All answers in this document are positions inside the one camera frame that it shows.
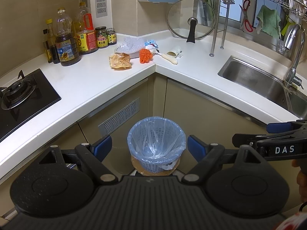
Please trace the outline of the person right hand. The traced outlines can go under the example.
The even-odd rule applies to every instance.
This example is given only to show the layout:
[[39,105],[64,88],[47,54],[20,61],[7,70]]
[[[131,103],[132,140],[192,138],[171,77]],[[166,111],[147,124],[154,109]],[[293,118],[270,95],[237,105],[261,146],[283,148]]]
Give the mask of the person right hand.
[[307,201],[306,183],[307,183],[306,175],[302,171],[299,171],[297,175],[297,184],[299,185],[299,194],[302,203],[305,203]]

